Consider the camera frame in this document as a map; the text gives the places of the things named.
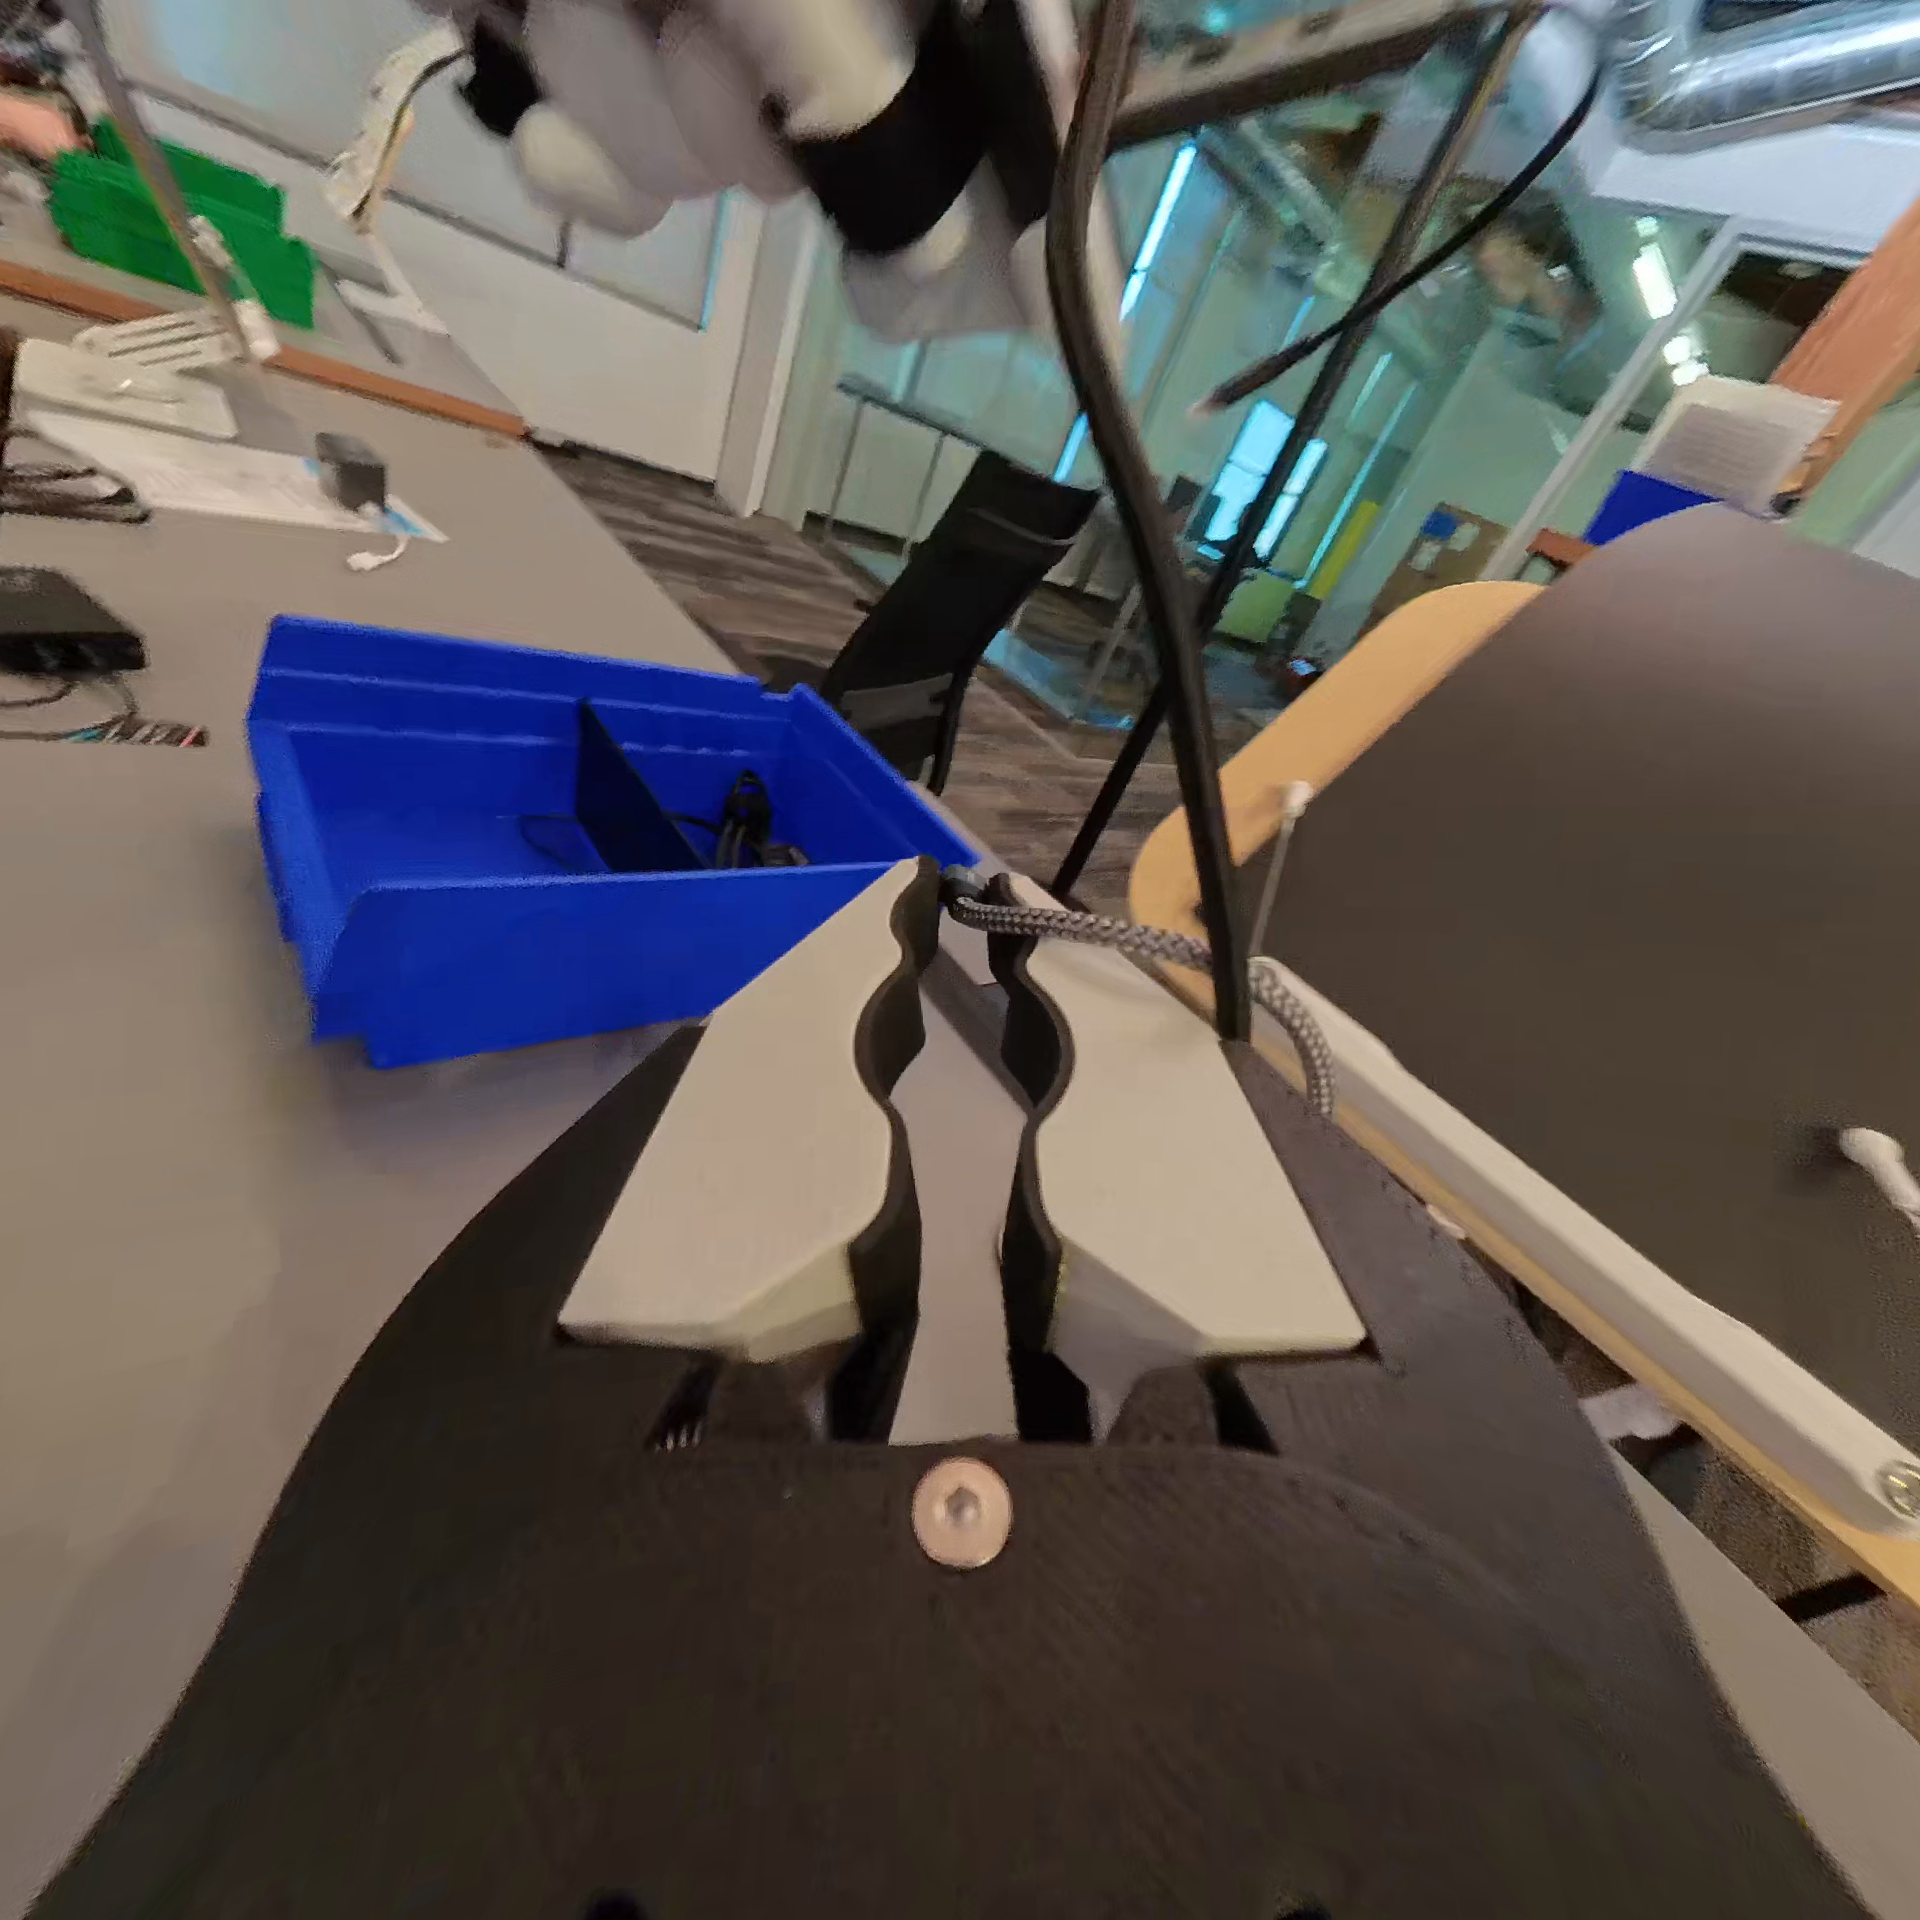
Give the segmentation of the silver ceiling duct pipes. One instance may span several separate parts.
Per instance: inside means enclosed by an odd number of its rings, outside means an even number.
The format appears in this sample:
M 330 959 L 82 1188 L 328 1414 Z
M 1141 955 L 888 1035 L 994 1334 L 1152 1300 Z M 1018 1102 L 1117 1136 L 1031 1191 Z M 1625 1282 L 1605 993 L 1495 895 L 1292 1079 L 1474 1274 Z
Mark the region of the silver ceiling duct pipes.
M 1917 4 L 1811 4 L 1732 30 L 1700 4 L 1619 4 L 1617 102 L 1634 139 L 1687 146 L 1916 89 Z

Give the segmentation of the small blue desk bin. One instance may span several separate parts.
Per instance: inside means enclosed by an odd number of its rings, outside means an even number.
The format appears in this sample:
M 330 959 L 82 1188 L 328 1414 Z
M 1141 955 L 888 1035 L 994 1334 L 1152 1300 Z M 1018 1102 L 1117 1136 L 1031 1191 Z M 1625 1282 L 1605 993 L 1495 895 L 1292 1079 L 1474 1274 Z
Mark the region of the small blue desk bin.
M 1723 506 L 1723 498 L 1628 467 L 1617 473 L 1579 540 L 1586 547 L 1607 547 L 1653 521 L 1707 506 Z

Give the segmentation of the grey usb hub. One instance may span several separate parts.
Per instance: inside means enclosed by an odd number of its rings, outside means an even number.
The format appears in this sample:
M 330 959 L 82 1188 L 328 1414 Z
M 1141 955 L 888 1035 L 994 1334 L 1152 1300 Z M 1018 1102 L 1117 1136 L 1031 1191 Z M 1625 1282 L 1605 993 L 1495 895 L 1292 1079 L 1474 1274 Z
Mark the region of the grey usb hub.
M 1247 367 L 1196 382 L 1187 415 L 1215 420 L 1284 387 L 1298 369 L 1332 371 L 1388 320 L 1417 369 L 1435 362 L 1455 283 L 1484 246 L 1538 194 L 1573 146 L 1605 75 L 1595 4 L 1482 4 L 1435 25 L 1383 72 L 1313 83 L 1301 104 L 1247 113 L 1203 135 L 1203 159 L 1237 204 L 1223 239 L 1247 320 L 1273 320 Z M 1586 70 L 1568 108 L 1532 146 L 1499 131 L 1527 49 L 1573 35 Z

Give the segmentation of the grey braided cable silver plug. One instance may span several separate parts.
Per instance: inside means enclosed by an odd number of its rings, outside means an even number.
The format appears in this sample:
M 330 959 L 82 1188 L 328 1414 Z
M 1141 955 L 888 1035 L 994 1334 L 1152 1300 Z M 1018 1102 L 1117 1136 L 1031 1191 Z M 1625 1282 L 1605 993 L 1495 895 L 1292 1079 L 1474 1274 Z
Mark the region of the grey braided cable silver plug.
M 1211 950 L 1189 936 L 1058 906 L 999 900 L 989 896 L 987 886 L 973 871 L 961 866 L 943 871 L 943 900 L 953 921 L 993 938 L 1109 950 L 1139 963 L 1189 971 L 1211 971 L 1215 966 Z M 1332 1121 L 1338 1115 L 1338 1060 L 1322 1024 L 1306 1000 L 1290 988 L 1277 960 L 1252 955 L 1243 976 L 1252 1003 L 1267 1011 L 1293 1046 L 1303 1066 L 1308 1102 L 1327 1121 Z

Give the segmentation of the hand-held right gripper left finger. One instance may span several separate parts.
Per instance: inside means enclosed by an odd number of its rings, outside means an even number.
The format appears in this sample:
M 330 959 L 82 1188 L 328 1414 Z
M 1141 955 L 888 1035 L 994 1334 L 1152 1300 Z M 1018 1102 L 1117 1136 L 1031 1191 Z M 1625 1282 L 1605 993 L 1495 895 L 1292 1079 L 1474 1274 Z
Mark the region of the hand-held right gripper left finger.
M 929 963 L 930 865 L 898 862 L 704 1020 L 568 1338 L 793 1370 L 827 1420 L 896 1417 L 922 1319 L 896 1088 Z

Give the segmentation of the white paper sheet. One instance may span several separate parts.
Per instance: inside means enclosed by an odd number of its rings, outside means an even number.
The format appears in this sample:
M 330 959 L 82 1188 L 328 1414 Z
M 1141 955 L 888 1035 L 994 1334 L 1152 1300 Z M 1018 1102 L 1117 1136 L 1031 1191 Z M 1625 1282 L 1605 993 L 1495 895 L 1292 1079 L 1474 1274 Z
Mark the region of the white paper sheet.
M 444 545 L 432 521 L 393 502 L 381 520 L 351 513 L 323 483 L 323 467 L 297 454 L 204 442 L 98 416 L 32 408 L 23 431 L 35 448 L 59 451 L 128 484 L 159 513 L 260 521 L 340 536 Z

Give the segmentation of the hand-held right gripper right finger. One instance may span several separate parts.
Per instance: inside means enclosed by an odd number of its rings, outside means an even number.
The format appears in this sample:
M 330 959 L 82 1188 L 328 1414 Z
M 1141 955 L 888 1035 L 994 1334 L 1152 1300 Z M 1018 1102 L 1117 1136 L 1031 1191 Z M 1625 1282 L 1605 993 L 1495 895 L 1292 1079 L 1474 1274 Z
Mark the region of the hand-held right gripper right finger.
M 999 1233 L 1020 1407 L 1149 1374 L 1354 1355 L 1364 1327 L 1211 1024 L 1135 959 L 993 936 L 1028 1115 Z

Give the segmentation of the person's left hand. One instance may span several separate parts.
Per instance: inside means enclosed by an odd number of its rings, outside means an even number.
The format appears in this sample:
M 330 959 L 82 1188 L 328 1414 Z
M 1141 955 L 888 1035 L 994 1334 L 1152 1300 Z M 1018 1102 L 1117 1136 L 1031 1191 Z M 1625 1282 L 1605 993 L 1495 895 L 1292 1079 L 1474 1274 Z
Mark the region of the person's left hand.
M 936 4 L 962 2 L 437 2 L 465 44 L 468 114 L 504 143 L 546 209 L 641 236 L 672 207 L 745 191 L 805 200 L 842 258 L 849 307 L 888 343 L 1051 337 L 1044 226 L 1016 240 L 973 180 L 973 231 L 947 264 L 864 262 L 811 198 L 789 131 L 867 123 L 905 75 Z M 1077 41 L 1058 8 L 1058 132 Z

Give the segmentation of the blue plastic bin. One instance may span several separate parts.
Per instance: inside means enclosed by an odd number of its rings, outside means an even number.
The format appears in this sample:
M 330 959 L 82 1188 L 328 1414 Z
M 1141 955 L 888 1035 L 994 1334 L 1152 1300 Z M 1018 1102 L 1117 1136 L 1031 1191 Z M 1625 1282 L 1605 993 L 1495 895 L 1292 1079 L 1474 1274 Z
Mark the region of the blue plastic bin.
M 435 1066 L 706 1018 L 885 870 L 980 850 L 811 690 L 277 615 L 247 744 L 316 1040 Z M 802 871 L 712 871 L 740 770 Z

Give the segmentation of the black office chair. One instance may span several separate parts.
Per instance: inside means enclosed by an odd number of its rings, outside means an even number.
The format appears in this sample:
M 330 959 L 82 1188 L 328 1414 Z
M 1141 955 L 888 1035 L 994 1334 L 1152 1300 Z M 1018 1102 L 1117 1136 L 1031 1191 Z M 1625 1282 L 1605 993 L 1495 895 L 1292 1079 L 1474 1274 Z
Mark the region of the black office chair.
M 900 777 L 945 793 L 973 673 L 1069 555 L 1098 492 L 980 451 L 929 537 L 817 683 Z

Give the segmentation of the small black device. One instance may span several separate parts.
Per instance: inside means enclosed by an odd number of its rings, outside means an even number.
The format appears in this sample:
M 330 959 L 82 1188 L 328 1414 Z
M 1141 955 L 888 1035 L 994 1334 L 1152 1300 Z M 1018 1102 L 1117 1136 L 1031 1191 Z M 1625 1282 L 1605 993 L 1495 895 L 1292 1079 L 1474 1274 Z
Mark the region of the small black device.
M 149 668 L 145 638 L 57 570 L 3 567 L 3 673 L 111 682 Z

